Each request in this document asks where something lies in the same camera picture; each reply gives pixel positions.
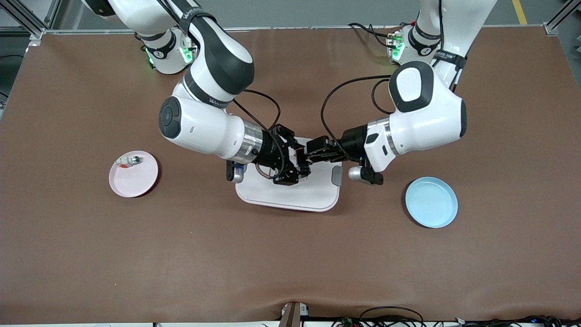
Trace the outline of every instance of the yellow floor line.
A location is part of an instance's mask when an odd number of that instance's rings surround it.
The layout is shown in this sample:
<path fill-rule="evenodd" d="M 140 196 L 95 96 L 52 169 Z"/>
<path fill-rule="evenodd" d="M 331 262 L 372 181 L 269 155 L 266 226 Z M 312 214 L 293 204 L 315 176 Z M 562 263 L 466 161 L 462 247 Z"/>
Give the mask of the yellow floor line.
<path fill-rule="evenodd" d="M 522 11 L 521 0 L 512 0 L 512 5 L 514 6 L 514 11 L 517 12 L 518 22 L 521 25 L 527 25 L 525 12 Z"/>

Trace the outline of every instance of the silver metal ring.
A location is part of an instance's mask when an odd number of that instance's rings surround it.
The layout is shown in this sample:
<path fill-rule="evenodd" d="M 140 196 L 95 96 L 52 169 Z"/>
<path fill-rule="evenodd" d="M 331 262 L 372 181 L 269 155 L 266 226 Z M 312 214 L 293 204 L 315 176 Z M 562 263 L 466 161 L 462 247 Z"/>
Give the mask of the silver metal ring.
<path fill-rule="evenodd" d="M 238 152 L 229 160 L 246 165 L 256 159 L 256 154 L 253 154 L 252 150 L 256 149 L 255 153 L 258 154 L 262 149 L 262 129 L 247 120 L 242 119 L 242 121 L 244 122 L 244 138 Z"/>
<path fill-rule="evenodd" d="M 383 126 L 385 128 L 385 134 L 388 138 L 389 148 L 392 150 L 392 153 L 395 155 L 400 155 L 397 152 L 396 146 L 393 143 L 392 139 L 392 131 L 389 127 L 389 116 L 381 117 L 379 119 L 372 120 L 367 123 L 367 130 L 375 126 Z"/>

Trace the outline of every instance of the black cable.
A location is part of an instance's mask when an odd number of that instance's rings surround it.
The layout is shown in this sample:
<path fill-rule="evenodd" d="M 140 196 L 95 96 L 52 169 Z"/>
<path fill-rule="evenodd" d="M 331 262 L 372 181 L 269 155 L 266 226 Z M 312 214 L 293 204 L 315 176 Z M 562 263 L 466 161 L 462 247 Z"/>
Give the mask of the black cable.
<path fill-rule="evenodd" d="M 175 20 L 176 22 L 179 22 L 180 21 L 180 19 L 178 18 L 178 16 L 171 9 L 171 5 L 167 2 L 167 0 L 157 0 L 157 2 L 162 6 L 162 8 L 170 15 L 170 17 L 173 20 Z"/>
<path fill-rule="evenodd" d="M 21 58 L 24 58 L 23 55 L 6 55 L 6 56 L 0 56 L 0 58 L 8 58 L 8 57 L 21 57 Z"/>
<path fill-rule="evenodd" d="M 369 24 L 369 28 L 371 29 L 371 32 L 373 33 L 373 35 L 375 36 L 375 39 L 379 42 L 379 44 L 383 45 L 386 48 L 390 48 L 390 49 L 395 49 L 396 48 L 395 45 L 390 45 L 390 44 L 387 44 L 387 43 L 383 43 L 379 39 L 378 34 L 375 32 L 375 30 L 373 29 L 373 26 L 371 26 L 371 24 Z"/>
<path fill-rule="evenodd" d="M 276 179 L 278 177 L 280 177 L 282 175 L 282 171 L 284 170 L 285 167 L 285 156 L 282 153 L 282 147 L 281 145 L 278 143 L 278 139 L 272 135 L 272 133 L 260 122 L 260 120 L 258 120 L 256 117 L 254 117 L 254 115 L 252 115 L 248 110 L 246 110 L 246 108 L 244 108 L 238 101 L 236 101 L 236 99 L 234 99 L 234 103 L 240 107 L 240 109 L 242 111 L 244 111 L 245 114 L 248 115 L 248 117 L 252 118 L 253 121 L 255 121 L 260 127 L 262 127 L 262 129 L 268 133 L 268 135 L 272 138 L 272 141 L 274 142 L 274 144 L 276 144 L 277 148 L 278 148 L 278 152 L 280 152 L 281 154 L 281 168 L 278 170 L 278 173 L 274 176 L 269 177 L 268 179 Z"/>
<path fill-rule="evenodd" d="M 397 310 L 404 310 L 404 311 L 412 312 L 412 313 L 416 314 L 420 318 L 420 321 L 422 323 L 422 326 L 425 326 L 425 324 L 424 324 L 424 317 L 418 311 L 413 310 L 413 309 L 404 308 L 404 307 L 398 307 L 398 306 L 395 306 L 395 305 L 386 305 L 386 306 L 383 306 L 383 307 L 375 307 L 375 308 L 367 309 L 367 310 L 363 311 L 359 315 L 359 319 L 361 319 L 363 317 L 363 315 L 365 315 L 368 312 L 375 311 L 375 310 L 382 310 L 382 309 L 397 309 Z"/>
<path fill-rule="evenodd" d="M 571 13 L 572 13 L 573 11 L 575 11 L 575 9 L 577 9 L 577 7 L 576 7 L 576 6 L 573 6 L 573 8 L 571 8 L 571 10 L 569 10 L 569 12 L 568 12 L 567 14 L 565 14 L 565 16 L 563 16 L 563 17 L 561 18 L 561 20 L 559 20 L 559 21 L 558 21 L 558 22 L 555 24 L 555 28 L 557 28 L 557 26 L 559 26 L 559 24 L 561 24 L 561 22 L 562 22 L 562 21 L 563 21 L 565 18 L 567 18 L 569 15 L 571 15 Z"/>
<path fill-rule="evenodd" d="M 379 37 L 388 37 L 387 34 L 384 33 L 377 33 L 375 31 L 375 29 L 373 28 L 373 25 L 369 24 L 369 28 L 365 28 L 365 26 L 363 26 L 360 23 L 350 23 L 348 26 L 357 26 L 357 27 L 361 27 L 364 31 L 366 31 L 367 33 L 371 33 L 375 36 L 375 39 L 379 42 L 379 44 L 383 45 L 384 47 L 390 48 L 390 49 L 395 49 L 396 47 L 393 45 L 389 45 L 387 43 L 382 42 Z"/>
<path fill-rule="evenodd" d="M 442 18 L 442 0 L 438 0 L 438 15 L 440 16 L 440 49 L 444 50 L 444 18 Z M 439 62 L 440 59 L 436 59 L 432 67 L 436 67 L 436 64 Z"/>
<path fill-rule="evenodd" d="M 278 102 L 277 102 L 275 99 L 271 98 L 269 95 L 267 95 L 267 94 L 264 94 L 264 93 L 262 93 L 262 92 L 255 91 L 255 90 L 248 90 L 248 89 L 245 89 L 245 90 L 243 90 L 243 92 L 248 92 L 248 93 L 254 93 L 254 94 L 261 95 L 261 96 L 263 96 L 263 97 L 265 97 L 265 98 L 269 99 L 270 101 L 272 101 L 272 103 L 273 103 L 275 106 L 277 106 L 277 117 L 276 117 L 276 118 L 274 119 L 274 121 L 272 122 L 272 125 L 270 125 L 270 127 L 268 128 L 269 130 L 270 130 L 270 129 L 272 129 L 272 128 L 274 127 L 274 125 L 276 125 L 276 124 L 278 123 L 278 118 L 280 118 L 280 116 L 281 116 L 281 106 L 279 106 L 279 105 L 278 105 Z"/>
<path fill-rule="evenodd" d="M 371 34 L 373 34 L 373 33 L 374 33 L 373 31 L 371 31 L 370 29 L 368 29 L 367 27 L 363 26 L 363 25 L 362 25 L 362 24 L 360 24 L 360 23 L 350 23 L 350 24 L 348 24 L 347 26 L 351 26 L 351 27 L 353 27 L 353 26 L 361 27 L 361 29 L 363 29 L 363 30 L 364 30 L 364 31 L 366 31 L 367 33 L 371 33 Z M 377 32 L 375 32 L 375 34 L 377 34 L 377 35 L 379 35 L 379 36 L 381 36 L 381 37 L 388 37 L 388 35 L 387 35 L 387 34 L 383 34 L 383 33 L 377 33 Z"/>
<path fill-rule="evenodd" d="M 462 327 L 491 327 L 491 326 L 512 327 L 513 325 L 521 327 L 520 323 L 542 324 L 543 327 L 561 327 L 563 325 L 565 325 L 566 327 L 573 327 L 575 325 L 581 324 L 581 318 L 578 318 L 576 320 L 567 320 L 559 319 L 554 316 L 531 315 L 515 320 L 492 319 L 488 321 L 466 321 L 462 325 Z"/>
<path fill-rule="evenodd" d="M 383 315 L 380 317 L 376 317 L 373 318 L 372 320 L 375 320 L 377 322 L 379 322 L 380 325 L 385 326 L 385 324 L 383 323 L 384 321 L 393 321 L 393 323 L 389 324 L 388 326 L 392 326 L 395 324 L 404 324 L 406 326 L 409 326 L 408 323 L 419 323 L 422 327 L 427 327 L 426 324 L 424 323 L 423 319 L 415 319 L 415 318 L 410 318 L 410 317 L 406 317 L 406 316 L 402 316 L 402 315 Z"/>
<path fill-rule="evenodd" d="M 454 77 L 452 78 L 452 81 L 450 82 L 450 87 L 449 89 L 452 90 L 452 93 L 454 93 L 454 91 L 456 90 L 456 78 L 458 78 L 458 74 L 460 72 L 460 67 L 456 67 L 456 74 L 454 74 Z"/>
<path fill-rule="evenodd" d="M 390 77 L 391 77 L 391 75 L 377 75 L 377 76 L 359 77 L 357 79 L 348 80 L 346 82 L 343 82 L 343 83 L 339 84 L 331 92 L 329 92 L 329 94 L 327 95 L 325 101 L 323 102 L 323 106 L 321 107 L 321 123 L 323 124 L 323 127 L 325 128 L 325 130 L 327 131 L 327 133 L 329 133 L 329 135 L 331 136 L 331 138 L 333 139 L 333 141 L 335 141 L 335 143 L 337 144 L 337 146 L 341 149 L 341 151 L 343 151 L 343 154 L 345 154 L 345 157 L 347 159 L 349 159 L 350 161 L 358 162 L 358 160 L 354 160 L 353 158 L 351 158 L 351 156 L 347 153 L 347 151 L 345 151 L 345 149 L 343 149 L 343 146 L 341 145 L 341 143 L 339 143 L 339 141 L 337 140 L 337 138 L 335 137 L 335 135 L 333 134 L 333 132 L 331 131 L 331 129 L 329 128 L 329 126 L 327 126 L 327 123 L 325 122 L 324 112 L 325 112 L 325 107 L 327 106 L 327 102 L 329 102 L 329 99 L 331 98 L 331 96 L 333 95 L 333 93 L 337 92 L 338 89 L 342 88 L 343 86 L 345 86 L 347 84 L 354 83 L 354 82 L 357 82 L 357 81 L 375 80 L 375 79 L 387 79 L 387 78 L 390 78 Z"/>
<path fill-rule="evenodd" d="M 558 12 L 558 13 L 557 13 L 555 16 L 553 16 L 553 18 L 551 18 L 551 20 L 549 20 L 549 21 L 548 21 L 547 25 L 550 25 L 550 24 L 553 22 L 553 20 L 555 20 L 555 18 L 557 18 L 557 16 L 559 16 L 559 14 L 563 12 L 563 10 L 565 10 L 565 8 L 567 8 L 567 7 L 568 7 L 568 6 L 569 6 L 571 3 L 573 3 L 573 1 L 574 1 L 574 0 L 569 0 L 569 2 L 567 2 L 567 3 L 566 3 L 566 4 L 565 4 L 565 5 L 564 5 L 564 6 L 561 8 L 561 10 L 559 10 L 559 12 Z"/>
<path fill-rule="evenodd" d="M 381 107 L 380 107 L 380 106 L 377 104 L 377 102 L 376 102 L 376 100 L 375 100 L 375 90 L 377 89 L 377 87 L 378 87 L 378 86 L 379 86 L 381 83 L 384 83 L 384 82 L 387 82 L 387 81 L 389 81 L 389 79 L 383 79 L 383 80 L 380 80 L 380 81 L 378 81 L 377 83 L 375 83 L 375 85 L 374 85 L 374 86 L 373 86 L 373 88 L 371 89 L 371 102 L 373 102 L 373 105 L 374 105 L 374 106 L 377 108 L 377 110 L 379 110 L 379 111 L 381 111 L 381 112 L 385 113 L 386 115 L 391 115 L 391 114 L 392 114 L 392 113 L 394 113 L 395 111 L 394 111 L 394 112 L 389 112 L 389 111 L 383 110 L 383 109 L 382 109 L 382 108 L 381 108 Z"/>
<path fill-rule="evenodd" d="M 342 318 L 339 318 L 339 319 L 335 320 L 335 321 L 333 322 L 333 324 L 331 325 L 331 327 L 335 327 L 335 325 L 336 325 L 338 322 L 340 322 L 341 320 L 342 320 Z"/>

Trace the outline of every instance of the black strap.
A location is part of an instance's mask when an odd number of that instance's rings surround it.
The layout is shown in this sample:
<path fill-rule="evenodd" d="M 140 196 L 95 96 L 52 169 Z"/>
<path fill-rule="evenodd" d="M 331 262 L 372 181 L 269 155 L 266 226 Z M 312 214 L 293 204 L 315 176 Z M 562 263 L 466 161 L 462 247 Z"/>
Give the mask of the black strap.
<path fill-rule="evenodd" d="M 184 83 L 190 90 L 190 92 L 200 101 L 204 102 L 205 104 L 209 104 L 211 106 L 215 106 L 216 108 L 224 109 L 230 103 L 217 100 L 206 93 L 203 89 L 201 89 L 196 81 L 193 80 L 192 72 L 189 69 L 184 74 Z"/>
<path fill-rule="evenodd" d="M 205 11 L 204 8 L 190 7 L 186 11 L 184 11 L 182 18 L 180 19 L 181 30 L 187 33 L 189 30 L 189 25 L 192 23 L 192 20 L 195 17 L 209 17 L 214 22 L 216 21 L 216 18 L 212 16 L 209 12 Z"/>
<path fill-rule="evenodd" d="M 464 58 L 463 56 L 457 55 L 457 54 L 453 54 L 452 52 L 444 51 L 444 50 L 436 51 L 436 54 L 434 55 L 434 59 L 449 62 L 453 65 L 458 66 L 459 69 L 464 69 L 464 66 L 466 65 L 466 58 Z"/>
<path fill-rule="evenodd" d="M 432 51 L 434 51 L 434 49 L 436 49 L 437 46 L 440 44 L 440 42 L 436 42 L 432 45 L 427 45 L 427 44 L 423 44 L 422 42 L 419 42 L 414 37 L 413 30 L 410 30 L 410 33 L 408 34 L 408 39 L 410 40 L 410 45 L 412 46 L 412 48 L 414 48 L 416 51 L 418 51 L 419 56 L 427 56 L 427 55 L 431 54 Z"/>
<path fill-rule="evenodd" d="M 169 54 L 170 51 L 175 47 L 175 42 L 177 40 L 174 32 L 170 31 L 170 33 L 171 33 L 171 39 L 163 47 L 157 48 L 157 49 L 145 47 L 152 56 L 154 56 L 157 59 L 166 59 L 167 58 L 167 54 Z"/>
<path fill-rule="evenodd" d="M 431 35 L 424 31 L 422 31 L 418 25 L 418 22 L 415 22 L 415 31 L 419 34 L 419 36 L 423 37 L 426 40 L 439 40 L 440 34 L 438 35 Z"/>

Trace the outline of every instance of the light blue plate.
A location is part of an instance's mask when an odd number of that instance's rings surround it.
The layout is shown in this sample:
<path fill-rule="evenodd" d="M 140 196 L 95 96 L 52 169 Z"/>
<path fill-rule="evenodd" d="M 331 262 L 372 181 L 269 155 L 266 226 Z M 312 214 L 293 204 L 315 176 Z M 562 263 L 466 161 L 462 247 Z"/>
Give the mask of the light blue plate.
<path fill-rule="evenodd" d="M 440 228 L 456 217 L 458 199 L 444 181 L 434 177 L 422 177 L 407 188 L 406 207 L 418 223 L 430 228 Z"/>

